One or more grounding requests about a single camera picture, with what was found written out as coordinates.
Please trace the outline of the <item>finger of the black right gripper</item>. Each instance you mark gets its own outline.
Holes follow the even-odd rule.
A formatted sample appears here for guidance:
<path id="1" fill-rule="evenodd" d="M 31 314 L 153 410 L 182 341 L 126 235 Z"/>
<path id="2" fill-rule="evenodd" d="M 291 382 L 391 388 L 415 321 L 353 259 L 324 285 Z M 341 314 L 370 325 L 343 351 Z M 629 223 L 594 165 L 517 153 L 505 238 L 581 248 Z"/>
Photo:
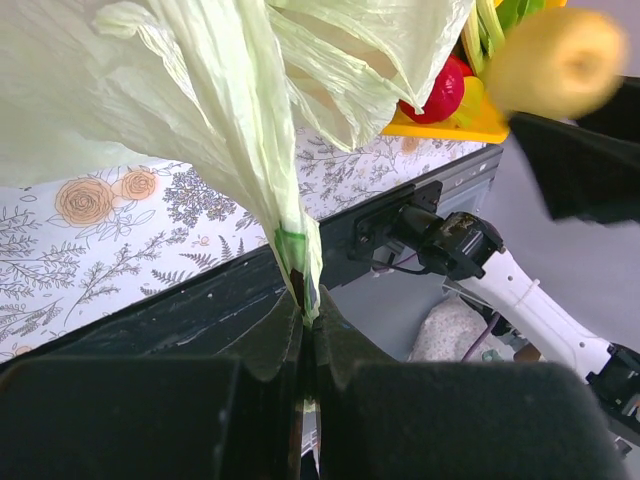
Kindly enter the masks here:
<path id="1" fill-rule="evenodd" d="M 576 121 L 578 145 L 639 146 L 639 78 L 624 76 L 620 88 L 599 109 Z"/>
<path id="2" fill-rule="evenodd" d="M 509 127 L 553 220 L 639 221 L 638 125 L 517 113 Z"/>

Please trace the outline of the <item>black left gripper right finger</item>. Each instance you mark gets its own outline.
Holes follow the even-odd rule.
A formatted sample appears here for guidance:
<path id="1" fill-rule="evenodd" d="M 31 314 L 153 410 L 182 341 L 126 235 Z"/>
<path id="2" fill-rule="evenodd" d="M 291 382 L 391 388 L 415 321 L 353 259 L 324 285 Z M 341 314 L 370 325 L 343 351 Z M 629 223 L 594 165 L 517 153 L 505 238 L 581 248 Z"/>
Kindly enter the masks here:
<path id="1" fill-rule="evenodd" d="M 404 363 L 341 314 L 313 324 L 324 479 L 624 479 L 588 388 L 554 363 Z"/>

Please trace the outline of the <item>yellow toy lemon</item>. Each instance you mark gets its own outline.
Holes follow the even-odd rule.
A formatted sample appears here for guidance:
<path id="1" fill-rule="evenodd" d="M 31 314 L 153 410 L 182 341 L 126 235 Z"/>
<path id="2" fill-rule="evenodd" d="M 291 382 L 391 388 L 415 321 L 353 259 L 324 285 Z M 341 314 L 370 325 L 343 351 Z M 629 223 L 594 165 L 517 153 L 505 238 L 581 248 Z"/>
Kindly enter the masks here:
<path id="1" fill-rule="evenodd" d="M 627 32 L 603 12 L 540 10 L 506 33 L 484 71 L 486 93 L 507 117 L 577 119 L 620 88 L 629 50 Z"/>

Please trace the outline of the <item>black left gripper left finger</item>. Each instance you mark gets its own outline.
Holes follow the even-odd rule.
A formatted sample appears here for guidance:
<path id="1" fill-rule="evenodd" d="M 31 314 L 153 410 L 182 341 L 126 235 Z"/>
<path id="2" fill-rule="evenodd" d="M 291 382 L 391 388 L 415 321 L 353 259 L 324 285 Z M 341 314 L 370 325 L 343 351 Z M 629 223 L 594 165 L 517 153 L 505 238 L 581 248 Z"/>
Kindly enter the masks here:
<path id="1" fill-rule="evenodd" d="M 217 354 L 23 360 L 1 377 L 1 475 L 296 479 L 302 343 L 286 293 Z"/>

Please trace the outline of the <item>light green plastic bag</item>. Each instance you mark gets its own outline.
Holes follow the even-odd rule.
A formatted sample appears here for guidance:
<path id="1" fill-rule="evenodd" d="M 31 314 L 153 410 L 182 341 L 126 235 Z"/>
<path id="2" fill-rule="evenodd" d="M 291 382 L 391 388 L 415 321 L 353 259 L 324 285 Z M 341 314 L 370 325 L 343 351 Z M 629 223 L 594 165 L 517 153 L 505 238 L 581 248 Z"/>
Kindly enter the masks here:
<path id="1" fill-rule="evenodd" d="M 260 222 L 289 291 L 319 313 L 319 227 L 297 119 L 337 148 L 423 106 L 469 1 L 5 1 L 1 182 L 139 155 L 177 160 Z"/>

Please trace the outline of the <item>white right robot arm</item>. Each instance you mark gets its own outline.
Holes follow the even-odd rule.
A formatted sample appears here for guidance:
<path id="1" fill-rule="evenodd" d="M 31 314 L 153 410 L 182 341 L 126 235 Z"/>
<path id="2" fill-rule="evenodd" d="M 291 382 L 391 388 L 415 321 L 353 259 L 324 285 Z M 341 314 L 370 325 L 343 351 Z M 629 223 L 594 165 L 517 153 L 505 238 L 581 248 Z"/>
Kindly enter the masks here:
<path id="1" fill-rule="evenodd" d="M 609 225 L 639 219 L 639 80 L 574 124 L 518 112 L 509 127 L 551 218 Z M 497 230 L 465 212 L 447 218 L 400 210 L 392 237 L 425 272 L 447 276 L 487 301 L 542 355 L 589 384 L 605 412 L 639 425 L 639 355 L 582 326 L 519 267 Z"/>

